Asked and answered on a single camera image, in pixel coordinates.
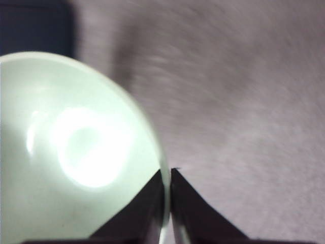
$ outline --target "white bowl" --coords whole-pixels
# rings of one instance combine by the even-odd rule
[[[161,169],[152,126],[116,83],[67,57],[1,63],[1,243],[87,238]],[[166,204],[164,225],[168,221]]]

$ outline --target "floor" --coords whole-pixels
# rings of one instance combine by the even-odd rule
[[[77,59],[136,98],[209,204],[252,238],[325,243],[324,1],[70,2]]]

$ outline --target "dark object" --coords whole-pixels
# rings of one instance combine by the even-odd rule
[[[307,243],[249,239],[207,204],[177,169],[172,169],[171,194],[171,211],[177,244]]]
[[[73,57],[73,20],[64,0],[0,0],[0,55],[43,51]]]
[[[23,244],[158,244],[164,214],[160,170],[136,197],[89,239],[35,240]]]

